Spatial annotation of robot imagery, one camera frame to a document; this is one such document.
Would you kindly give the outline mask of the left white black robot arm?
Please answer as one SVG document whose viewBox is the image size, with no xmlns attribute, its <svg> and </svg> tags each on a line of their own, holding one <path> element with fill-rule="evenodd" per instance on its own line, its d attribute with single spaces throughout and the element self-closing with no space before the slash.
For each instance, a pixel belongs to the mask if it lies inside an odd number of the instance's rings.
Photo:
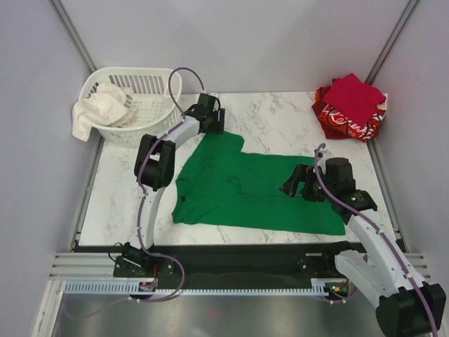
<svg viewBox="0 0 449 337">
<path fill-rule="evenodd" d="M 176 125 L 159 136 L 141 138 L 134 174 L 141 189 L 136 225 L 123 251 L 138 251 L 130 259 L 130 269 L 146 276 L 154 268 L 154 259 L 143 252 L 154 244 L 154 227 L 159 204 L 175 173 L 176 150 L 198 134 L 223 134 L 225 109 L 216 95 L 201 93 L 195 104 L 182 113 Z"/>
</svg>

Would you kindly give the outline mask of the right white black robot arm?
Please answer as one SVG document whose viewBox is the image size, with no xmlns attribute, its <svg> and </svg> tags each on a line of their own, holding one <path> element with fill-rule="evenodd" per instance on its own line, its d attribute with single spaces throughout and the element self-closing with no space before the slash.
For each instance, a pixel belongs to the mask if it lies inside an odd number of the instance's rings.
<svg viewBox="0 0 449 337">
<path fill-rule="evenodd" d="M 370 194 L 356 188 L 352 166 L 341 157 L 319 157 L 314 166 L 298 164 L 280 191 L 306 201 L 329 201 L 332 210 L 358 237 L 368 257 L 353 249 L 321 259 L 329 276 L 344 275 L 370 301 L 385 336 L 437 336 L 446 294 L 430 284 L 391 238 Z"/>
</svg>

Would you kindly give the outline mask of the green t-shirt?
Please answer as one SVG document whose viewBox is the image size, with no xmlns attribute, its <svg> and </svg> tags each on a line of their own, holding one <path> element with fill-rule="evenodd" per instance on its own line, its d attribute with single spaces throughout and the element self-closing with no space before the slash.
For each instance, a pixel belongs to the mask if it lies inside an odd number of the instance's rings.
<svg viewBox="0 0 449 337">
<path fill-rule="evenodd" d="M 289 197 L 280 187 L 311 157 L 243 152 L 233 133 L 203 137 L 175 184 L 174 223 L 246 227 L 340 236 L 344 223 L 329 202 Z"/>
</svg>

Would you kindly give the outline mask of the white cream t-shirt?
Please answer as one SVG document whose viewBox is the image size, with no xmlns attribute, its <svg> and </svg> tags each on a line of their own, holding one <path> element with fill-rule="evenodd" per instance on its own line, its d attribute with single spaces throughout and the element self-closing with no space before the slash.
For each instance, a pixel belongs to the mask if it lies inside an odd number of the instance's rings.
<svg viewBox="0 0 449 337">
<path fill-rule="evenodd" d="M 72 135 L 87 142 L 94 125 L 121 127 L 136 113 L 133 91 L 115 84 L 100 84 L 90 98 L 78 100 L 72 108 Z"/>
</svg>

